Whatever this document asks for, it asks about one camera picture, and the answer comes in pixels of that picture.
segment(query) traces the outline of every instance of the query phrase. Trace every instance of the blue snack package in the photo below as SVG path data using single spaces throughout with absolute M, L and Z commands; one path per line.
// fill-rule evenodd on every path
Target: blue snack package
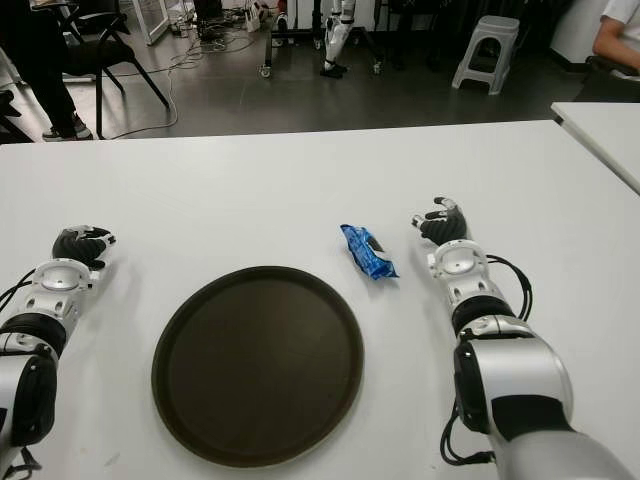
M 353 259 L 364 273 L 374 280 L 380 277 L 397 277 L 393 263 L 373 235 L 364 227 L 340 225 L 347 237 L 347 245 Z

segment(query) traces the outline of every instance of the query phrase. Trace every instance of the caster wheel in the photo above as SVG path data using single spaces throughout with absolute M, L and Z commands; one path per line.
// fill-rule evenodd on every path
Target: caster wheel
M 259 68 L 260 71 L 260 76 L 262 78 L 269 78 L 271 76 L 271 67 L 267 66 L 267 65 L 262 65 Z

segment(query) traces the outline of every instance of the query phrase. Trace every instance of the plastic stool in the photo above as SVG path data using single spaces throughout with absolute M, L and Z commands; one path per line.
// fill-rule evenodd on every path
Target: plastic stool
M 511 54 L 518 38 L 519 28 L 520 21 L 515 18 L 494 17 L 492 15 L 482 17 L 473 31 L 467 53 L 464 54 L 464 58 L 458 65 L 458 71 L 453 77 L 451 86 L 460 88 L 462 80 L 470 78 L 488 83 L 489 95 L 498 95 L 509 73 Z M 496 68 L 491 73 L 472 70 L 469 68 L 471 60 L 477 53 L 480 43 L 487 38 L 493 38 L 500 43 L 500 56 Z

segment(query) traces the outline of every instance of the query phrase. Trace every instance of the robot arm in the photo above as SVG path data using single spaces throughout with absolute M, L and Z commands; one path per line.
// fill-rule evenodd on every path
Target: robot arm
M 513 314 L 457 205 L 435 202 L 445 210 L 412 223 L 438 245 L 429 270 L 445 291 L 458 340 L 450 424 L 457 414 L 494 448 L 467 463 L 495 461 L 504 480 L 632 479 L 611 452 L 571 428 L 573 394 L 562 361 Z
M 0 478 L 40 468 L 26 446 L 53 426 L 58 359 L 100 280 L 97 258 L 114 243 L 107 230 L 63 230 L 53 259 L 36 268 L 22 304 L 0 327 Z M 21 452 L 25 464 L 11 466 Z

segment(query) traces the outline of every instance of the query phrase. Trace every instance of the concrete floor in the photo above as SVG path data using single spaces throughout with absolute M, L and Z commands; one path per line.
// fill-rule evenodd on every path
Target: concrete floor
M 190 70 L 174 70 L 172 96 L 179 120 L 169 128 L 146 130 L 127 138 L 234 135 L 364 128 L 409 127 L 475 122 L 498 122 L 553 118 L 554 101 L 572 100 L 580 89 L 582 74 L 563 71 L 544 55 L 517 57 L 503 92 L 489 97 L 487 86 L 465 82 L 461 90 L 450 88 L 457 58 L 443 62 L 434 73 L 423 63 L 424 53 L 415 48 L 406 56 L 407 68 L 394 70 L 385 64 L 382 75 L 372 72 L 372 58 L 362 45 L 345 48 L 341 63 L 351 70 L 341 80 L 318 75 L 323 53 L 311 44 L 274 50 L 272 78 L 258 75 L 264 60 L 264 33 L 239 37 L 229 50 L 235 53 L 206 54 Z M 128 42 L 147 70 L 172 64 L 192 39 L 166 33 L 147 47 L 134 30 Z M 119 65 L 114 73 L 134 72 Z M 169 90 L 166 72 L 152 78 L 164 92 Z M 120 78 L 126 95 L 105 78 L 104 134 L 107 138 L 138 128 L 170 122 L 167 112 L 140 76 Z M 0 69 L 0 85 L 10 81 Z M 95 88 L 90 81 L 69 83 L 80 116 L 93 130 Z M 15 108 L 23 117 L 15 123 L 39 140 L 49 121 L 28 87 L 10 87 Z

